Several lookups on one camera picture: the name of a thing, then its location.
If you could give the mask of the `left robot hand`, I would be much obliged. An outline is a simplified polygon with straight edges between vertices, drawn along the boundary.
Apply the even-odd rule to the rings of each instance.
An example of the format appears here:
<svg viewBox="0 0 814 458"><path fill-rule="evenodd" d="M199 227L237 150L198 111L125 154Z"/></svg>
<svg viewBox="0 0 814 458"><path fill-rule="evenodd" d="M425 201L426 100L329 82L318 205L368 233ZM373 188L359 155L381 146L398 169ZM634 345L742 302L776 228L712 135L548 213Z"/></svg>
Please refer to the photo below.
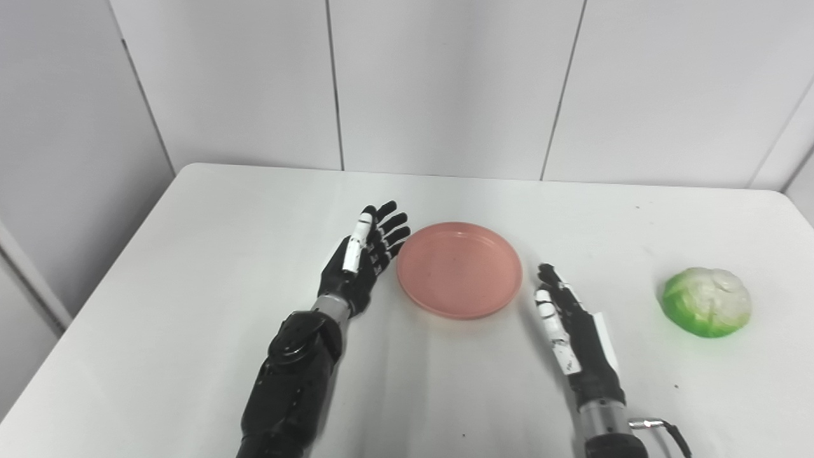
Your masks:
<svg viewBox="0 0 814 458"><path fill-rule="evenodd" d="M396 201L367 206L324 267L317 295L339 298L351 317L360 315L378 276L395 261L410 234L407 214Z"/></svg>

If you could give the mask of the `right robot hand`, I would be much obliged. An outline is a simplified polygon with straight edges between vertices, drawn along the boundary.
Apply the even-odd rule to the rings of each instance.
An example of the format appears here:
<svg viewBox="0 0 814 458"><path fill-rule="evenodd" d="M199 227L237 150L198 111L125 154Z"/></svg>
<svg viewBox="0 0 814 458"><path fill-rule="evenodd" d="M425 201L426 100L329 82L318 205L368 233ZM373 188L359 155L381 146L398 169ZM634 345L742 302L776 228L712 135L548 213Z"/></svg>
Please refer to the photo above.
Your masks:
<svg viewBox="0 0 814 458"><path fill-rule="evenodd" d="M537 268L534 302L546 340L567 377L578 406L605 398L627 403L616 369L603 346L596 316L584 309L574 290L547 263Z"/></svg>

